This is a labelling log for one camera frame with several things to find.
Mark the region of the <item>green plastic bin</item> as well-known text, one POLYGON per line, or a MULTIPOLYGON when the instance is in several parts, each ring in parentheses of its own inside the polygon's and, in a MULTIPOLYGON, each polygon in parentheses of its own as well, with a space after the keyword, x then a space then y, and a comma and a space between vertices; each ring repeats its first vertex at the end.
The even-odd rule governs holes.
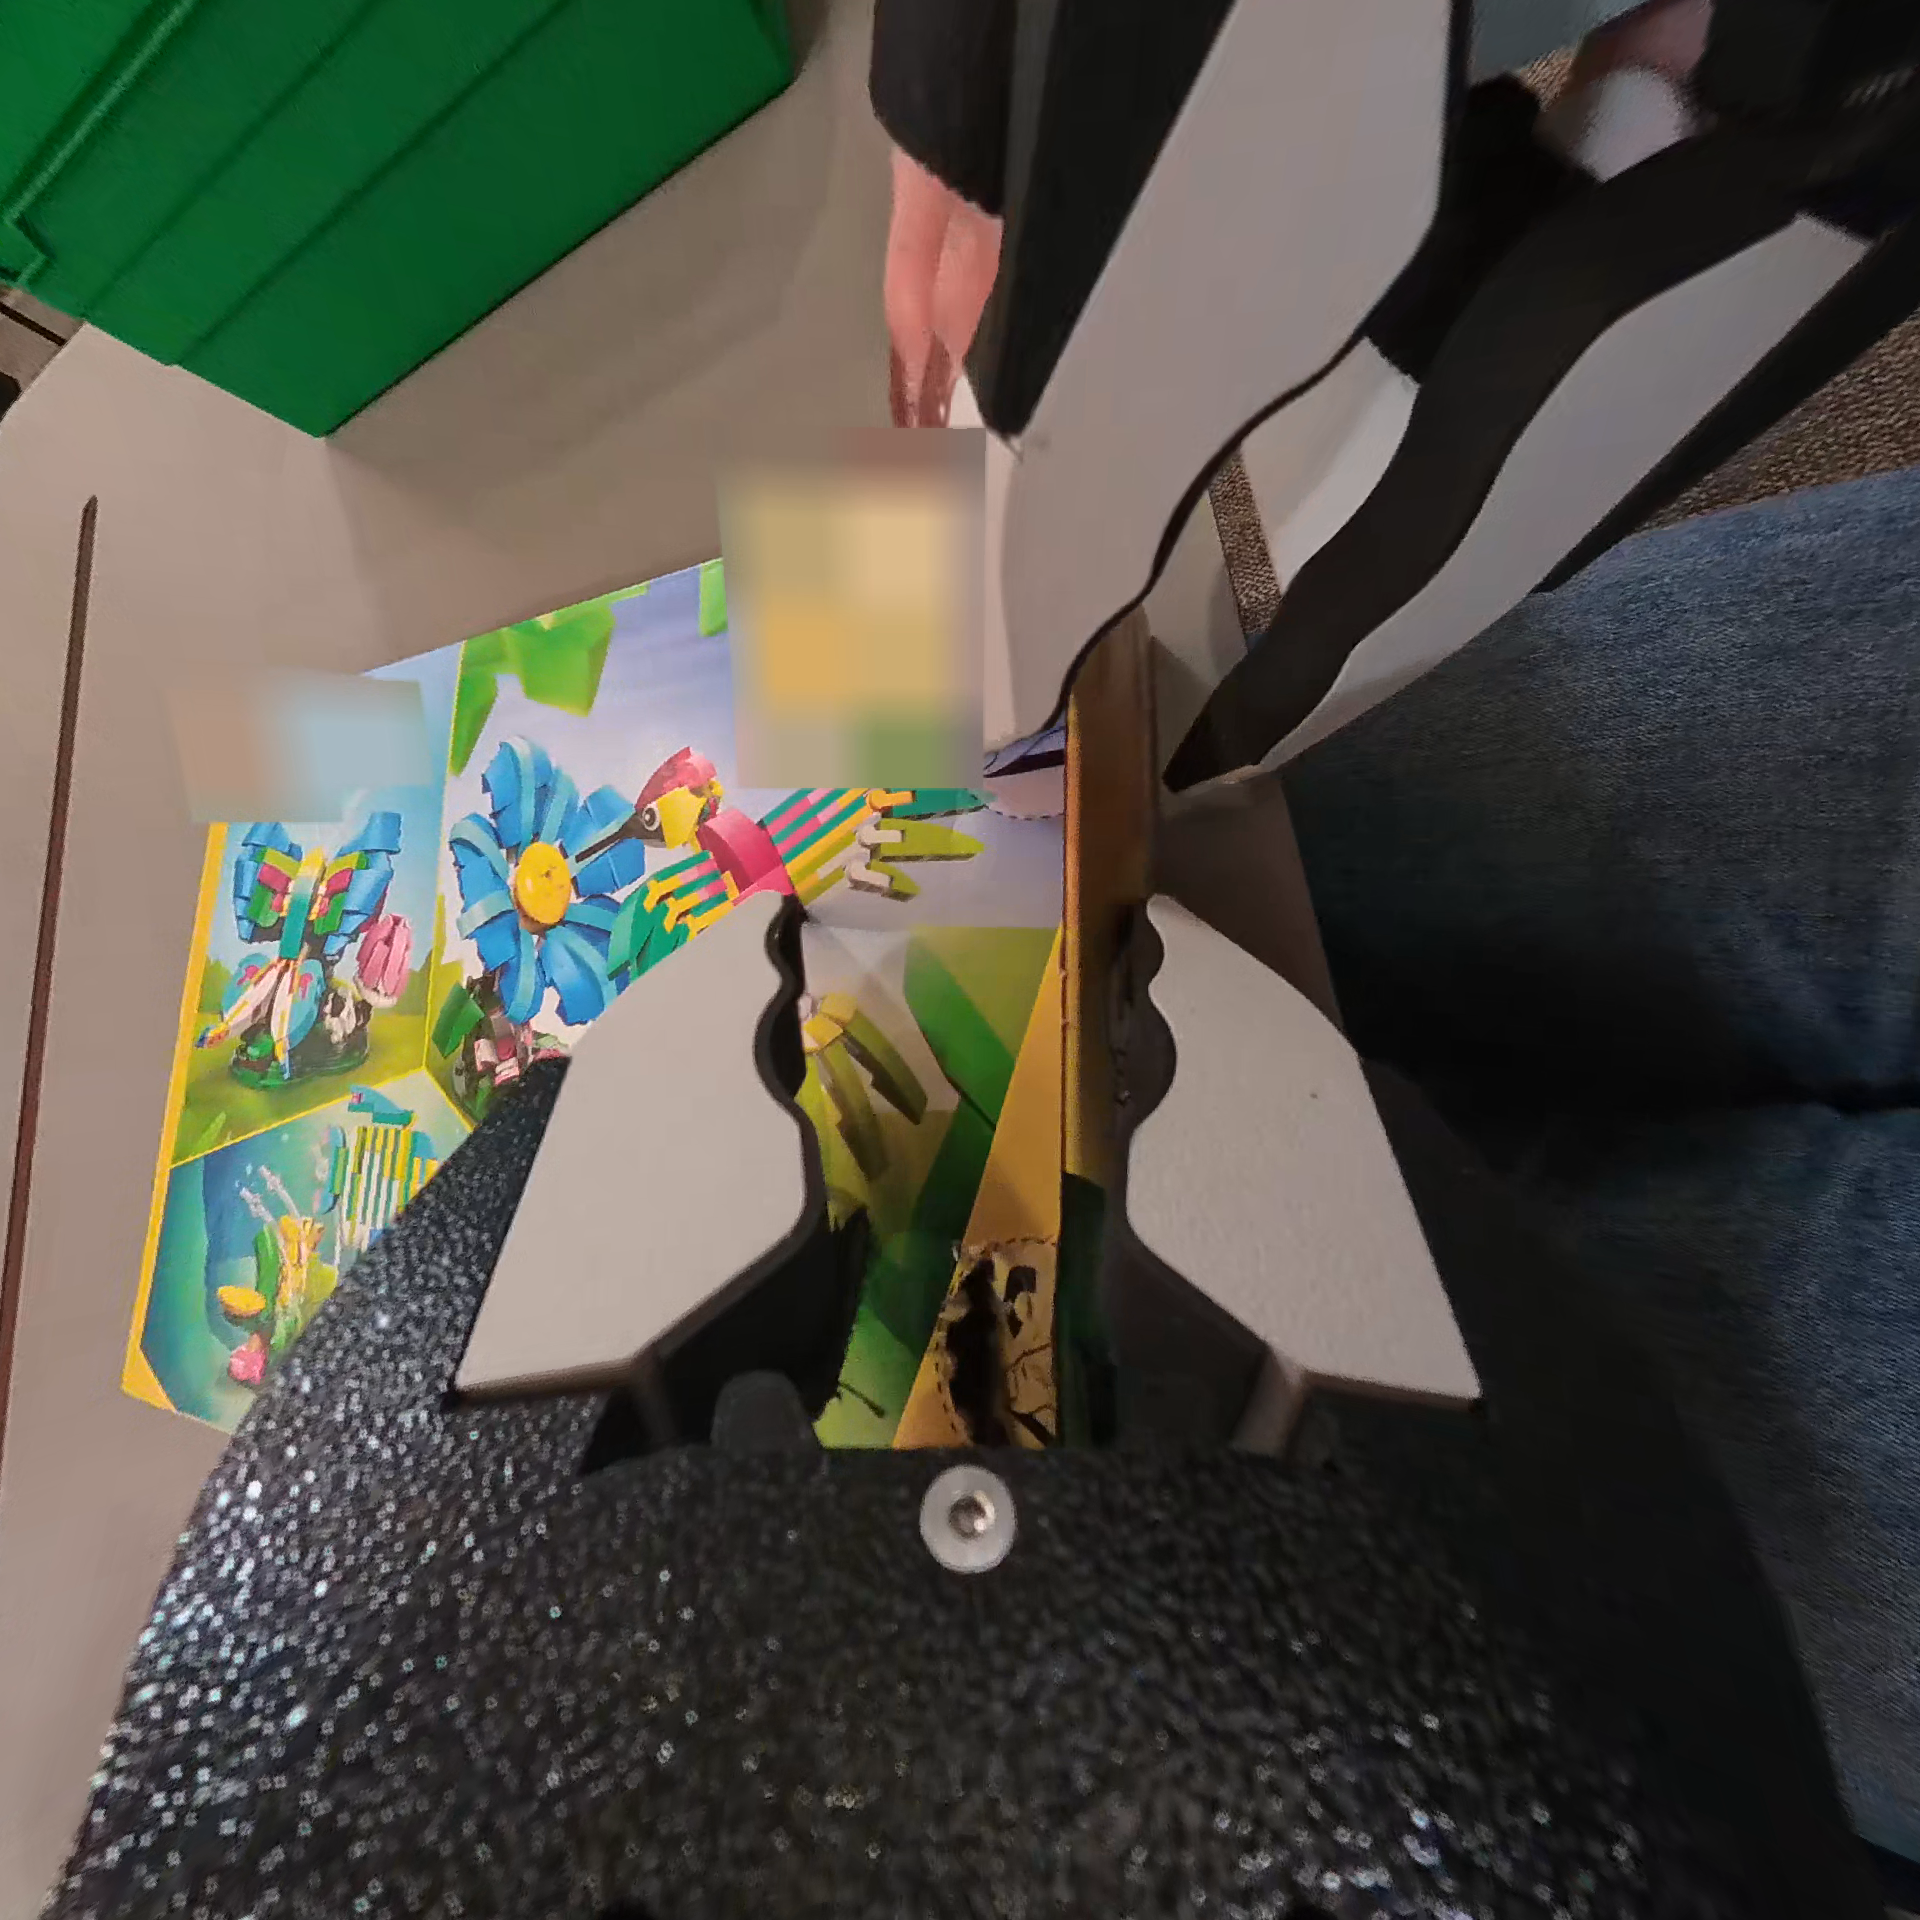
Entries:
POLYGON ((785 4, 7 2, 5 288, 323 436, 792 71, 785 4))

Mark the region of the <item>colourful lego set box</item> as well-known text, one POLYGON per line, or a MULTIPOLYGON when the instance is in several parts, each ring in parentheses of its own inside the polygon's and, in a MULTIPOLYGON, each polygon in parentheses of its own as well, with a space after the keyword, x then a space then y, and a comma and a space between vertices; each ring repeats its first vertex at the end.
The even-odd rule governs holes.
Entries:
POLYGON ((970 791, 746 787, 720 560, 375 668, 404 772, 210 828, 121 1388, 231 1431, 491 1106, 749 897, 805 912, 799 1104, 867 1229, 829 1448, 1066 1435, 1066 724, 970 791))

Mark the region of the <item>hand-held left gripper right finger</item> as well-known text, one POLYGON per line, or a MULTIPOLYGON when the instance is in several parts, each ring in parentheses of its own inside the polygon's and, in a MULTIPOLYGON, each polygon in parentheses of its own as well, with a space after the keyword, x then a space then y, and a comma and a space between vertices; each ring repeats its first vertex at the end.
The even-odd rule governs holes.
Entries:
POLYGON ((1356 1051, 1172 897, 1113 961, 1113 1444, 1283 1455, 1483 1387, 1356 1051))

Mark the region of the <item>person's right hand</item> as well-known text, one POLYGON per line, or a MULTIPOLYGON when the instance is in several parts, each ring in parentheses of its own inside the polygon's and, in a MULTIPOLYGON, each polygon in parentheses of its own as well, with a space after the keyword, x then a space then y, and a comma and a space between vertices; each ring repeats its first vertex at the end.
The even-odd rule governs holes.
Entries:
POLYGON ((895 429, 941 425, 994 285, 1002 221, 895 147, 882 261, 889 412, 895 429))

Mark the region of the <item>person's right forearm black sleeve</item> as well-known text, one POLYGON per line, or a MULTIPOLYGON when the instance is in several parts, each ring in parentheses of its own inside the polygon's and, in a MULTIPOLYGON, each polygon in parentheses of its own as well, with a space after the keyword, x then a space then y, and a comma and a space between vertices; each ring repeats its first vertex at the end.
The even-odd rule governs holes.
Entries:
POLYGON ((973 209, 1023 200, 1059 2, 876 2, 869 99, 892 143, 973 209))

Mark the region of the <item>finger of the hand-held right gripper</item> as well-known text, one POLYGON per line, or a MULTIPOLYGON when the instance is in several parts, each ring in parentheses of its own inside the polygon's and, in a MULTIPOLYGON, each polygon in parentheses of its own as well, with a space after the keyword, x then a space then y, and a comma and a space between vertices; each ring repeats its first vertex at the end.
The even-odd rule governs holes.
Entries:
POLYGON ((1787 151, 1662 151, 1501 258, 1352 514, 1165 761, 1172 793, 1281 763, 1567 563, 1885 249, 1859 186, 1787 151))
POLYGON ((983 425, 982 707, 1040 732, 1224 452, 1428 237, 1471 4, 1020 4, 983 425))

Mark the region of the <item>person's blue jeans legs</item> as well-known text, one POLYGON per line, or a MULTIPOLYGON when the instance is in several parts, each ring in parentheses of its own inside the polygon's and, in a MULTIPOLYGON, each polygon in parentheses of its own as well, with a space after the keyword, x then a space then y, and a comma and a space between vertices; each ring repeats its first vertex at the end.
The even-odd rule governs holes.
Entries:
POLYGON ((1918 1816, 1918 472, 1621 544, 1287 772, 1352 1040, 1664 1358, 1918 1816))

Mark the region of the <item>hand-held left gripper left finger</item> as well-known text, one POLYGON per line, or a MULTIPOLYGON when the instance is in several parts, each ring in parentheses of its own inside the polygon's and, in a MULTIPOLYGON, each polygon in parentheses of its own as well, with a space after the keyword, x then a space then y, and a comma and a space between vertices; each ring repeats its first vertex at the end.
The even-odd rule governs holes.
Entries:
POLYGON ((778 1063, 801 928, 792 897, 734 903, 572 1047, 454 1395, 660 1367, 823 1228, 818 1147, 778 1063))

